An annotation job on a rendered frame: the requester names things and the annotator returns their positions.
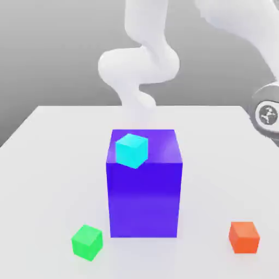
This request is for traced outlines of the small orange cube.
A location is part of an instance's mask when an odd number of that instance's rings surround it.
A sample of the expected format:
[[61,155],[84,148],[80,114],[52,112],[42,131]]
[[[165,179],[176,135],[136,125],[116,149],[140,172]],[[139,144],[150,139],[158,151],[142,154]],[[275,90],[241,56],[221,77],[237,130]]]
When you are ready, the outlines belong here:
[[256,254],[260,235],[251,221],[231,222],[228,238],[234,253]]

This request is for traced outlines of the small green cube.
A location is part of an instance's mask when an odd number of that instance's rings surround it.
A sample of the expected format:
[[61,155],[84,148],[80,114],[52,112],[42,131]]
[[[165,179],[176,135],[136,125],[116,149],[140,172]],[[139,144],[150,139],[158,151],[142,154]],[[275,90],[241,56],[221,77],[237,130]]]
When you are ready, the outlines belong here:
[[72,250],[76,256],[92,261],[103,248],[102,231],[83,225],[71,238]]

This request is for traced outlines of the large blue box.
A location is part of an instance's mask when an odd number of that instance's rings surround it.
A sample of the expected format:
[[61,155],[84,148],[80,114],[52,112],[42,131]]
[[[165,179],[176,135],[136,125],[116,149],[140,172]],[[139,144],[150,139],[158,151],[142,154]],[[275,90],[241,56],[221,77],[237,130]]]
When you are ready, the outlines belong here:
[[[126,134],[148,139],[148,159],[137,169],[116,162],[116,141]],[[175,238],[182,172],[174,130],[112,130],[106,160],[111,237]]]

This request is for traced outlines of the small cyan cube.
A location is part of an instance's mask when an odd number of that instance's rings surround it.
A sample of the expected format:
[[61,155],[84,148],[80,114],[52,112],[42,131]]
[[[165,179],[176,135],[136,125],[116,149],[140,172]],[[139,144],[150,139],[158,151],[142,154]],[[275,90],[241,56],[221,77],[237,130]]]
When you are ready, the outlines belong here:
[[148,159],[148,139],[126,134],[116,141],[116,163],[137,169]]

